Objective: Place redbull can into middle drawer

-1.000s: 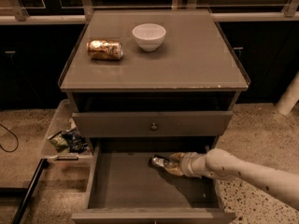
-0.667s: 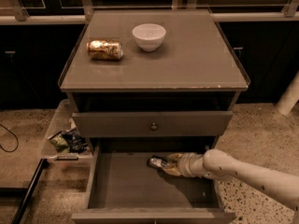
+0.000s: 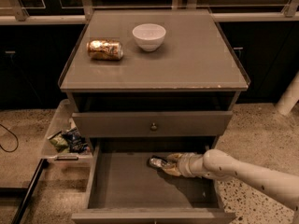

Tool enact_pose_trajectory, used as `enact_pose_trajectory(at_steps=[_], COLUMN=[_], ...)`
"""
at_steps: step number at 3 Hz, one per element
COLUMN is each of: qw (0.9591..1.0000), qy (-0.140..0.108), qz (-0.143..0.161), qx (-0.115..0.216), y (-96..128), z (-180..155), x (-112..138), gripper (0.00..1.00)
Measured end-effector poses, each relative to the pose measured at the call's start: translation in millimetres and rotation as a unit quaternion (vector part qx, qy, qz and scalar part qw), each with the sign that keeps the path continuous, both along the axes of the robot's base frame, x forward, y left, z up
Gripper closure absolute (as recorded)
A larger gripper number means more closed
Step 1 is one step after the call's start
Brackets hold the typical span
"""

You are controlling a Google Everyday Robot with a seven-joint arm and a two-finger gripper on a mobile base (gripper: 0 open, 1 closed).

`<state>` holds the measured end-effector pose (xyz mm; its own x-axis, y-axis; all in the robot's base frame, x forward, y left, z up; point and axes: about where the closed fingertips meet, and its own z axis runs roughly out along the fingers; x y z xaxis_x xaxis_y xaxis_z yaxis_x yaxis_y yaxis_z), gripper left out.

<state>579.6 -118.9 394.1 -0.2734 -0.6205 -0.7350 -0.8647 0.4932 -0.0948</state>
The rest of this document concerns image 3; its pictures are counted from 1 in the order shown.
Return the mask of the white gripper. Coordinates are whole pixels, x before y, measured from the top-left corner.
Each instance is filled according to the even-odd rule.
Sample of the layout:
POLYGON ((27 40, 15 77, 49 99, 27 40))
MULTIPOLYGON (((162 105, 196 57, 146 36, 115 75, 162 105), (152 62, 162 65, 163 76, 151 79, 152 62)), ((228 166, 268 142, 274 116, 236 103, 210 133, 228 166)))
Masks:
POLYGON ((172 153, 166 157, 170 162, 177 162, 176 165, 165 166, 162 170, 168 175, 184 177, 201 176, 203 166, 203 155, 195 153, 172 153))

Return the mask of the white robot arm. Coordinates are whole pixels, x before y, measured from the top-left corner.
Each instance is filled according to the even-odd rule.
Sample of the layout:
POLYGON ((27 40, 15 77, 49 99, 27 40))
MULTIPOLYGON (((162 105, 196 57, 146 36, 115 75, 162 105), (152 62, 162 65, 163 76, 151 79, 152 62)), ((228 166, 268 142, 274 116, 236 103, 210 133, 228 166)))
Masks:
POLYGON ((175 153, 162 169, 169 175, 226 180, 234 177, 294 211, 292 224, 299 224, 299 176, 234 159, 218 149, 204 154, 175 153))

